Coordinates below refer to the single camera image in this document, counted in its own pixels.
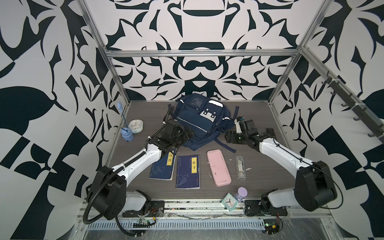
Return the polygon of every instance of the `backpack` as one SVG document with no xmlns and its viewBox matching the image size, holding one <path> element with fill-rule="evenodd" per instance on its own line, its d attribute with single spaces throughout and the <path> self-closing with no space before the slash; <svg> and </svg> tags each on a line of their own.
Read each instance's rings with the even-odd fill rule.
<svg viewBox="0 0 384 240">
<path fill-rule="evenodd" d="M 182 126 L 189 126 L 194 132 L 193 138 L 185 142 L 183 146 L 195 151 L 211 141 L 216 141 L 226 149 L 236 152 L 217 139 L 222 132 L 235 126 L 233 119 L 236 116 L 231 119 L 231 112 L 224 104 L 197 93 L 185 95 L 178 101 L 179 103 L 171 115 L 172 118 Z"/>
</svg>

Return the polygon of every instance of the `book cover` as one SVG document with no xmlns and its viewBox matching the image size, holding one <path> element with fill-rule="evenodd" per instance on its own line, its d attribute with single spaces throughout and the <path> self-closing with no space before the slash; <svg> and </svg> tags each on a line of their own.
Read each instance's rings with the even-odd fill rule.
<svg viewBox="0 0 384 240">
<path fill-rule="evenodd" d="M 172 180 L 175 158 L 176 156 L 169 152 L 157 162 L 154 162 L 151 167 L 149 178 L 160 180 Z"/>
<path fill-rule="evenodd" d="M 177 157 L 177 189 L 200 188 L 199 156 Z"/>
</svg>

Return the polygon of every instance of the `black and white patterned wall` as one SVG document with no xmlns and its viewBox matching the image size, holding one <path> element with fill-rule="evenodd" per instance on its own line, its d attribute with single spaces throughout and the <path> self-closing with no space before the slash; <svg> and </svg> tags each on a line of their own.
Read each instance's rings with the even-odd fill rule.
<svg viewBox="0 0 384 240">
<path fill-rule="evenodd" d="M 68 236 L 118 101 L 75 1 L 0 1 L 1 239 Z"/>
<path fill-rule="evenodd" d="M 87 0 L 110 50 L 297 48 L 321 2 Z M 169 100 L 192 92 L 266 100 L 287 58 L 126 58 L 114 63 L 133 100 Z"/>
<path fill-rule="evenodd" d="M 336 0 L 310 43 L 312 50 L 380 118 L 384 118 L 384 3 Z M 284 131 L 302 156 L 324 161 L 344 203 L 331 210 L 344 237 L 384 237 L 384 145 L 302 57 L 274 102 Z M 329 204 L 337 207 L 341 197 Z"/>
</svg>

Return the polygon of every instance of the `yellow book label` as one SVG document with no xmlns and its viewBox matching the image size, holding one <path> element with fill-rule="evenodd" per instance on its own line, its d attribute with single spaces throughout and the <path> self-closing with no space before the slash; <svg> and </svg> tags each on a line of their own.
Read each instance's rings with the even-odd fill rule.
<svg viewBox="0 0 384 240">
<path fill-rule="evenodd" d="M 192 158 L 192 173 L 197 173 L 197 157 Z"/>
<path fill-rule="evenodd" d="M 172 166 L 172 161 L 173 161 L 173 154 L 170 152 L 168 154 L 167 166 Z"/>
</svg>

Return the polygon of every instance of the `backpack zipper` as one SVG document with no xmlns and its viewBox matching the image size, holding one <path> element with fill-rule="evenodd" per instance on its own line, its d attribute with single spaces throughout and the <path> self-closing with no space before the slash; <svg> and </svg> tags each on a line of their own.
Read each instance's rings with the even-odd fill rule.
<svg viewBox="0 0 384 240">
<path fill-rule="evenodd" d="M 201 127 L 199 127 L 199 126 L 196 126 L 195 124 L 192 124 L 192 123 L 190 123 L 190 122 L 188 122 L 188 121 L 186 121 L 186 120 L 184 120 L 184 119 L 182 119 L 182 118 L 180 118 L 180 117 L 177 117 L 178 119 L 180 119 L 180 120 L 182 120 L 182 121 L 184 121 L 184 122 L 186 122 L 186 123 L 189 123 L 189 124 L 191 124 L 191 125 L 193 125 L 193 126 L 195 126 L 195 127 L 197 127 L 198 129 L 201 129 L 201 130 L 203 130 L 204 132 L 207 132 L 206 130 L 204 130 L 204 129 L 202 129 Z"/>
</svg>

